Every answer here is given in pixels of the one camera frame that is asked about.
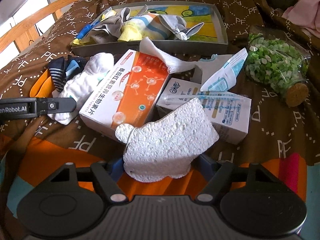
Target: white box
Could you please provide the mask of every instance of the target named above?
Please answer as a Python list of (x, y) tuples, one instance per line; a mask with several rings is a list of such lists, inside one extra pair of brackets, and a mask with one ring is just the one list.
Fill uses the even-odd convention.
[(80, 117), (89, 128), (117, 140), (121, 123), (141, 127), (150, 121), (168, 79), (161, 60), (129, 49), (90, 95)]
[[(177, 109), (189, 99), (165, 100), (167, 95), (235, 95), (230, 92), (200, 92), (201, 84), (172, 78), (169, 80), (156, 107), (160, 117)], [(223, 141), (238, 144), (248, 134), (251, 99), (243, 100), (201, 99), (204, 111)]]

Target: white foam block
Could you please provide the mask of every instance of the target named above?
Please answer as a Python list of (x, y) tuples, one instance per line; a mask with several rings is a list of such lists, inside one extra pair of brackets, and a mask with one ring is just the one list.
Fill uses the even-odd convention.
[(141, 182), (185, 176), (191, 162), (219, 139), (198, 98), (140, 128), (121, 124), (116, 137), (128, 143), (124, 170)]

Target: screw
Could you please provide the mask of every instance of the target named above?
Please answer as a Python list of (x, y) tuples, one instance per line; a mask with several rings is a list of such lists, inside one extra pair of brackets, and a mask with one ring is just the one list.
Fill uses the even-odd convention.
[(123, 202), (127, 199), (127, 197), (121, 193), (113, 194), (110, 197), (110, 200), (113, 202)]

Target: blue sticker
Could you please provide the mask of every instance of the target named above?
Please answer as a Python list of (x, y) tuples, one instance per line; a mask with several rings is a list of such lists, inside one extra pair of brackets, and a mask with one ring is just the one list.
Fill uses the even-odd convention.
[(218, 78), (218, 80), (216, 82), (214, 82), (213, 84), (211, 84), (208, 87), (209, 91), (216, 91), (216, 92), (220, 92), (220, 91), (228, 91), (229, 87), (228, 87), (228, 83), (227, 80), (225, 78)]
[(235, 73), (236, 76), (240, 73), (242, 66), (244, 64), (244, 60), (240, 60), (236, 65), (232, 67), (233, 72)]
[(201, 58), (199, 61), (214, 61), (217, 58), (217, 56), (218, 56), (217, 54), (213, 54), (211, 58), (209, 59)]

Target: orange box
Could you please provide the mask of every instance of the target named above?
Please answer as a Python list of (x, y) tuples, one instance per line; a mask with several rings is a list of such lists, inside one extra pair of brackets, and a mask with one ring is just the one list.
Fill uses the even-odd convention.
[(152, 118), (154, 105), (169, 79), (157, 57), (129, 49), (115, 64), (80, 110), (93, 130), (116, 139), (121, 123), (141, 127)]

